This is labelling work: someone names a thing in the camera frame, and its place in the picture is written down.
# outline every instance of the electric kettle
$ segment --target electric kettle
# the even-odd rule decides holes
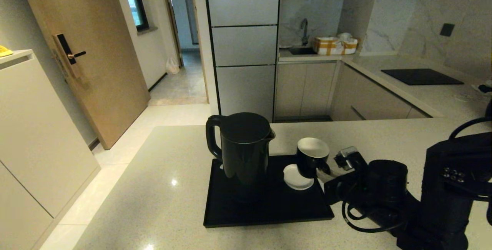
[[[220,129],[221,148],[215,126]],[[265,192],[268,144],[275,138],[268,120],[256,113],[212,115],[207,120],[209,151],[223,162],[232,198],[243,203],[257,201]]]

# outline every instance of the mug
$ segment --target mug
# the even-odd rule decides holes
[[[302,138],[297,142],[297,168],[306,178],[315,178],[316,169],[330,174],[330,167],[326,163],[330,148],[317,138]]]

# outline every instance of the kettle handle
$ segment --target kettle handle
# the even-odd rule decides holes
[[[207,146],[209,147],[209,151],[220,161],[222,161],[222,150],[218,147],[215,140],[215,126],[220,127],[221,120],[224,117],[225,116],[223,115],[212,115],[209,117],[207,124],[205,125],[207,132]]]

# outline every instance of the door handle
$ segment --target door handle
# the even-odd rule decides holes
[[[69,59],[75,59],[76,57],[80,57],[82,55],[85,55],[87,54],[87,52],[85,51],[82,51],[82,52],[79,52],[77,54],[67,54],[66,56],[69,58]]]
[[[83,51],[77,54],[72,54],[72,50],[70,50],[70,47],[68,46],[68,43],[63,34],[53,35],[53,39],[55,40],[58,49],[65,53],[65,55],[60,55],[64,60],[63,64],[66,65],[74,78],[79,78],[81,76],[81,73],[79,66],[76,64],[77,61],[75,60],[75,58],[86,54],[86,52]]]

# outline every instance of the induction cooktop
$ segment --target induction cooktop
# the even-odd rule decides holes
[[[463,82],[429,68],[383,69],[384,73],[407,85],[462,85]]]

